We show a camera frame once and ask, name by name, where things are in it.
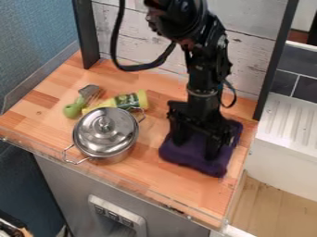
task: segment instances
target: black cable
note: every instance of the black cable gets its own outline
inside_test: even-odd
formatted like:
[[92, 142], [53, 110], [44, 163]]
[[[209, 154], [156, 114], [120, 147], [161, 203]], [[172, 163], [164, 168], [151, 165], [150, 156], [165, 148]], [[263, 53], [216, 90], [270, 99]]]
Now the black cable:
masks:
[[234, 106], [235, 103], [236, 103], [236, 100], [237, 100], [236, 90], [235, 90], [234, 86], [233, 86], [228, 80], [226, 80], [226, 79], [223, 80], [223, 84], [225, 84], [225, 85], [233, 92], [233, 94], [234, 94], [234, 99], [233, 99], [233, 101], [231, 102], [231, 104], [230, 104], [229, 106], [226, 106], [226, 105], [222, 102], [221, 99], [220, 99], [220, 103], [221, 103], [222, 107], [230, 108], [230, 107]]
[[119, 37], [119, 31], [120, 26], [122, 24], [122, 20], [124, 17], [124, 10], [125, 10], [125, 0], [120, 0], [119, 3], [119, 12], [118, 16], [114, 25], [114, 29], [111, 35], [111, 42], [110, 42], [110, 55], [113, 60], [113, 63], [116, 65], [118, 69], [124, 70], [124, 71], [137, 71], [137, 70], [147, 70], [159, 67], [162, 65], [167, 57], [171, 54], [171, 52], [174, 50], [176, 43], [171, 42], [171, 44], [165, 49], [163, 54], [161, 54], [155, 61], [151, 63], [146, 64], [140, 64], [140, 65], [121, 65], [118, 62], [117, 59], [117, 43], [118, 43], [118, 37]]

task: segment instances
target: wooden board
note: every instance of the wooden board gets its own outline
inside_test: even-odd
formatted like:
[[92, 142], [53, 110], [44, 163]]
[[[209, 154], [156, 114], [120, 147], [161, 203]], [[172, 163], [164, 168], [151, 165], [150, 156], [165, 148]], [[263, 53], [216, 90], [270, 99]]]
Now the wooden board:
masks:
[[231, 222], [233, 226], [240, 230], [247, 231], [248, 223], [251, 220], [253, 206], [257, 198], [259, 185], [259, 181], [247, 177], [239, 203]]
[[[106, 89], [105, 97], [138, 89], [147, 91], [150, 109], [146, 112], [146, 120], [140, 124], [137, 145], [130, 156], [118, 164], [105, 166], [84, 162], [74, 166], [61, 162], [63, 149], [72, 143], [71, 133], [76, 123], [76, 120], [65, 118], [62, 109], [89, 83]], [[76, 54], [0, 118], [0, 134], [40, 156], [59, 160], [61, 165], [156, 204], [172, 206], [197, 222], [219, 228], [257, 127], [257, 122], [251, 119], [255, 103], [239, 98], [235, 107], [222, 111], [225, 116], [243, 122], [244, 132], [226, 177], [219, 180], [159, 158], [158, 148], [169, 130], [166, 112], [170, 99], [186, 99], [183, 81], [151, 72], [125, 73], [115, 69], [110, 61], [84, 70], [81, 56]], [[232, 98], [225, 94], [223, 99], [228, 104]], [[78, 161], [81, 158], [76, 148], [68, 151], [68, 159]]]
[[[94, 1], [95, 23], [102, 56], [108, 57], [112, 28], [117, 17], [118, 1]], [[256, 100], [268, 68], [277, 32], [285, 10], [283, 1], [209, 1], [229, 29], [229, 57], [234, 63], [229, 80], [239, 96]], [[140, 0], [127, 1], [120, 29], [118, 57], [134, 64], [156, 58], [169, 41], [158, 37], [145, 21], [146, 8]], [[162, 69], [180, 79], [187, 79], [184, 53], [180, 47], [170, 55]]]
[[247, 176], [231, 224], [258, 237], [317, 236], [317, 202]]
[[255, 200], [247, 232], [258, 237], [273, 237], [282, 203], [283, 192], [261, 183]]
[[317, 236], [317, 203], [283, 193], [274, 237]]

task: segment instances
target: blue tile wall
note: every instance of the blue tile wall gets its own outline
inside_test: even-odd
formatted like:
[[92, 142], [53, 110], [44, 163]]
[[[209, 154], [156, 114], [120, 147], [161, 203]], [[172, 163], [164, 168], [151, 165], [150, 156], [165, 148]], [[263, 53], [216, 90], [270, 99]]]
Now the blue tile wall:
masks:
[[71, 0], [0, 1], [3, 97], [77, 39]]
[[271, 91], [317, 103], [317, 48], [286, 44]]

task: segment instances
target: yellow bottle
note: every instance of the yellow bottle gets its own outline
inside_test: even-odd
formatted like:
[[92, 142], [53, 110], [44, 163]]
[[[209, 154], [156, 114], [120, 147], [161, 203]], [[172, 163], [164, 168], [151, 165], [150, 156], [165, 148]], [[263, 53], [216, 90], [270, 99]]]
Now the yellow bottle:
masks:
[[137, 93], [132, 94], [120, 94], [118, 96], [109, 98], [97, 106], [89, 106], [82, 109], [82, 114], [99, 108], [99, 107], [118, 107], [122, 109], [128, 109], [130, 107], [141, 107], [148, 109], [148, 101], [145, 90], [139, 90]]

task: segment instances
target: bolt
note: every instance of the bolt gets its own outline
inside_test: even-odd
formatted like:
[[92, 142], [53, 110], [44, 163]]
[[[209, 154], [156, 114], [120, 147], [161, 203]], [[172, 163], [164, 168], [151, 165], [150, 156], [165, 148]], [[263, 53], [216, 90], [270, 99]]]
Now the bolt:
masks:
[[182, 3], [182, 8], [181, 8], [181, 10], [182, 10], [183, 12], [188, 11], [188, 2], [187, 2], [187, 1], [184, 1], [184, 2]]
[[196, 66], [197, 70], [202, 70], [203, 68], [201, 66]]

